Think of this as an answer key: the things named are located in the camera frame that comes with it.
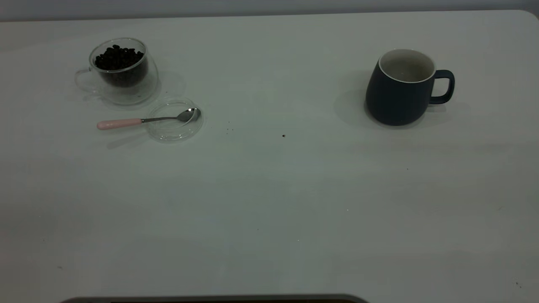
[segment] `double-walled glass cup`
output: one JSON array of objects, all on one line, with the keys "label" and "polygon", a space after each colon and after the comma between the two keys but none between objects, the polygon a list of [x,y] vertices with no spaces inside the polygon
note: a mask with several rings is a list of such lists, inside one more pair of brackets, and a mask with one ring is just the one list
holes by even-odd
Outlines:
[{"label": "double-walled glass cup", "polygon": [[[144,55],[135,64],[121,70],[102,70],[95,65],[95,58],[104,54],[107,48],[119,45],[124,49],[135,49]],[[82,83],[79,77],[89,73],[91,83]],[[101,43],[89,57],[89,68],[75,73],[75,83],[83,91],[101,95],[118,105],[133,105],[148,99],[159,80],[157,67],[150,56],[148,47],[135,38],[117,38]]]}]

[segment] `mug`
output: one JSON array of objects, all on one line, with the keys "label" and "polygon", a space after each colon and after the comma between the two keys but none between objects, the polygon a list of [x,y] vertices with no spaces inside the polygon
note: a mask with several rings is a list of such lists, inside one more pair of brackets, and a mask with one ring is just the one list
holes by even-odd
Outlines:
[{"label": "mug", "polygon": [[[120,48],[135,49],[144,55],[135,64],[121,70],[102,70],[95,65],[97,56],[107,48],[119,45]],[[91,84],[83,84],[79,77],[89,73]],[[75,73],[75,84],[83,91],[99,94],[104,99],[118,105],[133,105],[148,99],[157,87],[159,76],[157,67],[150,56],[148,47],[135,38],[117,38],[98,45],[90,53],[89,68]]]},{"label": "mug", "polygon": [[[434,80],[449,79],[447,92],[432,97]],[[429,56],[414,50],[392,50],[380,57],[367,87],[367,109],[383,124],[399,126],[419,119],[429,104],[451,99],[455,77],[436,70]]]}]

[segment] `roasted coffee bean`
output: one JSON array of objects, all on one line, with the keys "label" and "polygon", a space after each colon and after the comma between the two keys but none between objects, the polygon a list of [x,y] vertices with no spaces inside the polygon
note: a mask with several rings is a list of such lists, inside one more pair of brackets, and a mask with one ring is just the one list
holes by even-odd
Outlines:
[{"label": "roasted coffee bean", "polygon": [[[97,68],[106,71],[117,71],[137,64],[144,53],[136,52],[135,49],[121,48],[119,45],[108,47],[105,53],[95,57],[94,64]],[[140,62],[137,66],[123,72],[105,73],[101,72],[101,77],[113,86],[131,87],[138,84],[148,72],[148,63],[146,60]]]}]

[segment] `spoon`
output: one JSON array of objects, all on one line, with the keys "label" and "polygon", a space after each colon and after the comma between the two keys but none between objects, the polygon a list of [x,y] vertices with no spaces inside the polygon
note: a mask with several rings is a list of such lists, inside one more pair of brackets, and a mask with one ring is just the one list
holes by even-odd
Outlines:
[{"label": "spoon", "polygon": [[189,122],[192,118],[193,121],[196,121],[198,117],[201,114],[201,110],[194,107],[189,108],[186,111],[181,112],[176,117],[161,117],[161,118],[149,118],[149,119],[123,119],[123,120],[109,120],[109,121],[101,121],[98,123],[98,129],[100,130],[106,130],[106,129],[113,129],[113,128],[120,128],[120,127],[126,127],[126,126],[133,126],[138,125],[142,123],[147,122],[154,122],[154,121],[160,121],[160,120],[169,120],[169,119],[176,119],[180,122]]}]

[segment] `pink spoon handle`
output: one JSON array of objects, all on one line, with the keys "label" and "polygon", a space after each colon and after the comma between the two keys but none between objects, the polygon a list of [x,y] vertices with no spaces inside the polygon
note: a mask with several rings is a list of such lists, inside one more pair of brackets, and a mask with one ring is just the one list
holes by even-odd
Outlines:
[{"label": "pink spoon handle", "polygon": [[106,130],[106,129],[126,127],[126,126],[133,126],[137,124],[142,124],[142,119],[123,119],[123,120],[101,121],[98,123],[98,129]]}]

